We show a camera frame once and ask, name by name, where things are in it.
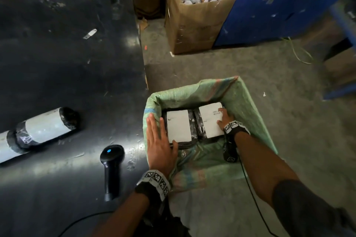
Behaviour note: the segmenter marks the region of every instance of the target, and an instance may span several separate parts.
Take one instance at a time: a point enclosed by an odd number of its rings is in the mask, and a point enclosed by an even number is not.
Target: table surface
[[[115,210],[148,168],[132,0],[0,0],[0,19],[0,131],[60,106],[82,117],[78,131],[0,164],[0,236],[56,237]],[[99,156],[110,144],[125,148],[122,194],[105,202]],[[107,217],[63,236],[87,236]]]

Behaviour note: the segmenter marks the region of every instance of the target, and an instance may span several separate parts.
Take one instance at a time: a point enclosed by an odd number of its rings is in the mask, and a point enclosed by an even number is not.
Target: black cloth
[[[295,180],[280,182],[272,195],[274,211],[291,237],[353,237],[356,226],[343,208],[333,208]]]

